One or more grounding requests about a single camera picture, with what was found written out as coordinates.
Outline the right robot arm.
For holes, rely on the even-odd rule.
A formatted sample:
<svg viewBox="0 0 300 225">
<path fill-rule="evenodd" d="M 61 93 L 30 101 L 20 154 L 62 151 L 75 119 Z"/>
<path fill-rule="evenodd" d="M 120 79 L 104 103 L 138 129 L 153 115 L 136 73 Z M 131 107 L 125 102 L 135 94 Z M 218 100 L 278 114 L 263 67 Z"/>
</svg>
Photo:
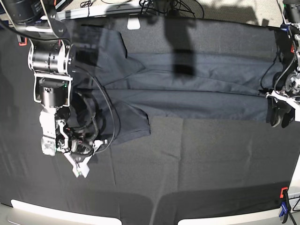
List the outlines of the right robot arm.
<svg viewBox="0 0 300 225">
<path fill-rule="evenodd" d="M 39 122 L 41 148 L 45 155 L 62 153 L 75 176 L 86 177 L 88 162 L 105 151 L 109 140 L 99 140 L 96 112 L 88 107 L 90 119 L 81 127 L 69 127 L 75 46 L 65 24 L 57 16 L 52 0 L 3 0 L 11 25 L 2 27 L 18 36 L 19 45 L 28 42 L 28 67 L 34 73 L 34 101 L 42 105 Z"/>
</svg>

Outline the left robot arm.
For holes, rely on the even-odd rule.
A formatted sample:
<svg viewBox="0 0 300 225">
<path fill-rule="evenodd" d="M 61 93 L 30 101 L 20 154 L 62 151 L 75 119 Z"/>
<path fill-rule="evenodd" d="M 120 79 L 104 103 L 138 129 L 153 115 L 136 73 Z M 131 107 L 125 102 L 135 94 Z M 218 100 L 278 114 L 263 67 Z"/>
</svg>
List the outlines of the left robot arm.
<svg viewBox="0 0 300 225">
<path fill-rule="evenodd" d="M 275 76 L 272 88 L 263 88 L 268 100 L 267 123 L 272 127 L 287 127 L 300 121 L 300 2 L 284 0 L 278 3 L 283 19 L 280 29 L 291 40 L 292 58 L 283 72 Z"/>
</svg>

